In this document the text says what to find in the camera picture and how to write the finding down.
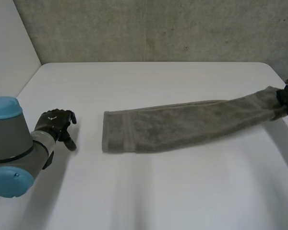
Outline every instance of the white table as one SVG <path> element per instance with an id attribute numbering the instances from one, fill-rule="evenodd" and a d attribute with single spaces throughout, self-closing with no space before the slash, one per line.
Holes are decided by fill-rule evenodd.
<path id="1" fill-rule="evenodd" d="M 20 198 L 0 198 L 0 230 L 288 229 L 288 119 L 160 154 L 106 155 L 104 111 L 234 99 L 283 88 L 262 63 L 56 63 L 18 99 L 30 130 L 44 111 L 73 110 L 78 151 Z"/>

